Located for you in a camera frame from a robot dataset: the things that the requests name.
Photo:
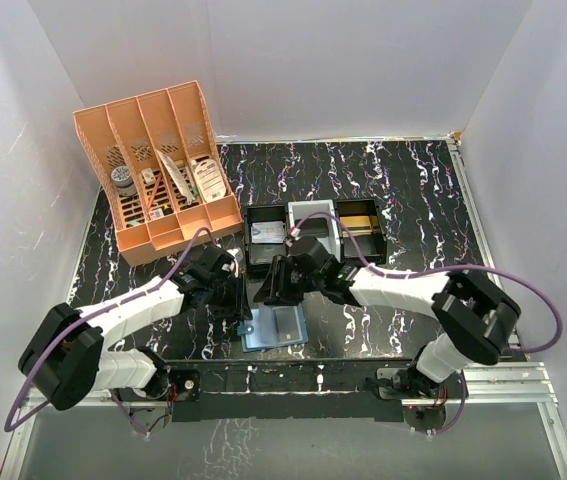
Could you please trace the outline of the blue leather card holder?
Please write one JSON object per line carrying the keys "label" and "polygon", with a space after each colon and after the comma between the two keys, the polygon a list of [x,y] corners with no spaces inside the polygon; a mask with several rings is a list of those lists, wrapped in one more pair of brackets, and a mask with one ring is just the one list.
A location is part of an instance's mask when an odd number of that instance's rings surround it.
{"label": "blue leather card holder", "polygon": [[276,344],[275,339],[275,326],[273,320],[273,310],[277,308],[298,308],[302,311],[304,317],[305,333],[307,335],[306,342],[308,342],[308,333],[305,323],[304,311],[301,305],[297,306],[268,306],[259,304],[256,309],[252,309],[252,320],[244,320],[237,328],[237,333],[241,337],[242,349],[244,352],[256,352],[263,350],[270,350],[280,347],[287,347],[299,344],[289,344],[279,346]]}

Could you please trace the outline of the black credit card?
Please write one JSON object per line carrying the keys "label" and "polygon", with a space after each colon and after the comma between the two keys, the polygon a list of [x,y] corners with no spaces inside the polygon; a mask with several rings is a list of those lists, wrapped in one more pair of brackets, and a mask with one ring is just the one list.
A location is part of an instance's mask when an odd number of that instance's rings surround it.
{"label": "black credit card", "polygon": [[300,226],[302,237],[328,238],[330,236],[330,225],[325,217],[317,216],[307,219]]}

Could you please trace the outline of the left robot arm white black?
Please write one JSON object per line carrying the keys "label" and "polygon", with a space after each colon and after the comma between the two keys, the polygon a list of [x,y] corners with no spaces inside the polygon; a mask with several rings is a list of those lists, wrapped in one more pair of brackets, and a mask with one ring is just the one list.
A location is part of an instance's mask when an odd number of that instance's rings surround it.
{"label": "left robot arm white black", "polygon": [[185,312],[206,309],[219,319],[249,319],[240,249],[205,247],[166,277],[100,304],[52,307],[18,361],[19,371],[57,410],[89,393],[133,389],[148,399],[167,396],[169,367],[150,348],[116,351],[118,341]]}

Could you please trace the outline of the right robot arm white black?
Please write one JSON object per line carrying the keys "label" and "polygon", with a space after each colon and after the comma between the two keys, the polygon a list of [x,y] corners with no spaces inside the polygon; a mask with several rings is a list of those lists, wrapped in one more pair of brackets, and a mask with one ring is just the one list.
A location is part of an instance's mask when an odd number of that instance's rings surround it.
{"label": "right robot arm white black", "polygon": [[318,292],[335,304],[388,306],[436,319],[443,332],[420,348],[409,367],[375,378],[379,389],[433,397],[453,374],[471,363],[498,363],[521,309],[483,272],[453,269],[418,277],[342,262],[315,238],[303,237],[273,257],[254,296],[269,306],[296,306]]}

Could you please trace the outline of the silver card in tray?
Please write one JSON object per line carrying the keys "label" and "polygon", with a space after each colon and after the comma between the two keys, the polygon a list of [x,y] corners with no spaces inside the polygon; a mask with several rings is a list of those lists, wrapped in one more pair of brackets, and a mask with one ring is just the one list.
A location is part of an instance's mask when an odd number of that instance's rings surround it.
{"label": "silver card in tray", "polygon": [[281,244],[286,237],[282,221],[254,222],[250,224],[250,239],[253,244]]}

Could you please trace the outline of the black tray left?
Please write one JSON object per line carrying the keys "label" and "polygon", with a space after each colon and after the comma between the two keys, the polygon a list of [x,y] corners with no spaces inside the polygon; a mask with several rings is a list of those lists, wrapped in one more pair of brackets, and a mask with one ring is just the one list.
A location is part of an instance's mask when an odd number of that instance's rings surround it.
{"label": "black tray left", "polygon": [[252,205],[244,211],[244,253],[250,278],[263,279],[276,255],[285,255],[289,232],[285,204]]}

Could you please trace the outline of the black tray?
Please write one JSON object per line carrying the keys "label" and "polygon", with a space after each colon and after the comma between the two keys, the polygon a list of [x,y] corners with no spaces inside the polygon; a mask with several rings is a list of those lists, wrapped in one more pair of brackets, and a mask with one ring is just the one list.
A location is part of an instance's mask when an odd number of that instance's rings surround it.
{"label": "black tray", "polygon": [[263,279],[276,255],[285,255],[289,232],[285,204],[252,205],[244,211],[244,253],[250,278]]}
{"label": "black tray", "polygon": [[364,258],[377,265],[387,261],[386,228],[382,224],[381,209],[372,198],[337,199],[335,211],[352,236],[340,227],[341,257],[344,261],[361,265],[353,240]]}

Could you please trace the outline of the white plastic bin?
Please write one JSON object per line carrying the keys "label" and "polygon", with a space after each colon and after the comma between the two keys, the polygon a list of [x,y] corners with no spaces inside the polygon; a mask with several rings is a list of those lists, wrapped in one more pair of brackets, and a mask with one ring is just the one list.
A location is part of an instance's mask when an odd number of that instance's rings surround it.
{"label": "white plastic bin", "polygon": [[342,259],[340,227],[333,200],[306,200],[287,204],[290,227],[300,230],[301,237],[316,238],[338,260]]}

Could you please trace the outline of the black tray right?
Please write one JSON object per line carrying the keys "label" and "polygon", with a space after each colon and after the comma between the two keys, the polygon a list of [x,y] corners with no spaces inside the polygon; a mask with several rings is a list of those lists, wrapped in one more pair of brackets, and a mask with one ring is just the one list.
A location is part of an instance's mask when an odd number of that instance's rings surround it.
{"label": "black tray right", "polygon": [[381,209],[372,198],[337,199],[335,211],[352,236],[340,227],[341,257],[344,261],[361,265],[353,240],[364,258],[377,265],[387,261],[386,228],[382,224]]}

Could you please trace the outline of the gold box in tray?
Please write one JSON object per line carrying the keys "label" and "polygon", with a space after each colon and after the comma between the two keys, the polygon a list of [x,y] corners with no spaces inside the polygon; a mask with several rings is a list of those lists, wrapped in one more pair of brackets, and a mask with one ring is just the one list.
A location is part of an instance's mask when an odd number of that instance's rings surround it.
{"label": "gold box in tray", "polygon": [[342,229],[348,235],[348,229],[352,236],[368,236],[381,232],[378,219],[371,215],[351,215],[340,218]]}

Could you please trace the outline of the white paper packet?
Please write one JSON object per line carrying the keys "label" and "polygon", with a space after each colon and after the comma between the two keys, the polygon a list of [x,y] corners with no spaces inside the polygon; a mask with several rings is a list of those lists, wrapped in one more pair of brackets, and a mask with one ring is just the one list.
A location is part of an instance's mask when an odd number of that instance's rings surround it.
{"label": "white paper packet", "polygon": [[177,187],[179,194],[185,198],[187,205],[191,205],[195,200],[195,196],[191,189],[191,184],[188,182],[187,177],[182,173],[181,168],[169,155],[162,151],[157,151],[157,155]]}

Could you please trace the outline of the orange pencil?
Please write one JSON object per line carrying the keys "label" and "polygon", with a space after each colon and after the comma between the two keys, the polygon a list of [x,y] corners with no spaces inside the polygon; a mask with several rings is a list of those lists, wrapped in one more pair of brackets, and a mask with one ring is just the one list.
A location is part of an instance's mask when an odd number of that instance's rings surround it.
{"label": "orange pencil", "polygon": [[148,210],[150,210],[154,204],[155,198],[157,196],[159,187],[161,186],[163,182],[163,174],[162,172],[159,172],[158,176],[156,177],[155,183],[153,185],[152,191],[147,199],[147,207]]}

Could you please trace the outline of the white labelled blister pack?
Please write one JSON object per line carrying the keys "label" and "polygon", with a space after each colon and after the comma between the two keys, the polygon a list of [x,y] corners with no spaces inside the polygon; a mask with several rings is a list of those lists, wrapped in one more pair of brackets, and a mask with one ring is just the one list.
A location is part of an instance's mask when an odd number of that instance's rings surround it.
{"label": "white labelled blister pack", "polygon": [[204,158],[195,161],[193,175],[198,191],[206,203],[219,200],[227,194],[224,177],[216,160]]}

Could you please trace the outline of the small white eraser box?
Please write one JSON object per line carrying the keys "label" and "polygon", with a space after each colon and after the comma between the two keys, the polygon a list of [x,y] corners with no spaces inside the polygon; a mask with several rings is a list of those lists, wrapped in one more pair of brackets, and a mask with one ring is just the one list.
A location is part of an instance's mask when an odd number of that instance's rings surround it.
{"label": "small white eraser box", "polygon": [[146,185],[154,185],[156,182],[156,176],[151,168],[143,169],[141,176]]}

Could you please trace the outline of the orange plastic file organizer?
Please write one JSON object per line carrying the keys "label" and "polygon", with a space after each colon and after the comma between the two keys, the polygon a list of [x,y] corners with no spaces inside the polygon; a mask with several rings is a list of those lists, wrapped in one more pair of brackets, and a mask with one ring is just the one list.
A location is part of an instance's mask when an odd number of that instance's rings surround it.
{"label": "orange plastic file organizer", "polygon": [[[119,253],[131,266],[139,266],[200,244],[207,228],[214,237],[242,229],[242,215],[220,160],[211,118],[198,82],[155,90],[74,113],[77,136],[108,200]],[[169,155],[191,184],[191,205],[181,196],[159,160],[157,151]],[[212,158],[222,171],[227,194],[206,203],[193,175],[195,161]],[[126,165],[137,194],[123,197],[111,180],[112,170]],[[153,185],[146,185],[141,171],[163,174],[154,204],[147,199]]]}

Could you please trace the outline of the roll of tape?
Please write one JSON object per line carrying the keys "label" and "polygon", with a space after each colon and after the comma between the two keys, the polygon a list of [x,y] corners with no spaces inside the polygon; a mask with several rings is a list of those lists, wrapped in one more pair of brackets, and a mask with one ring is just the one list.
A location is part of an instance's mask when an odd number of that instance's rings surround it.
{"label": "roll of tape", "polygon": [[131,197],[137,194],[132,173],[126,165],[115,167],[111,172],[111,180],[120,196]]}

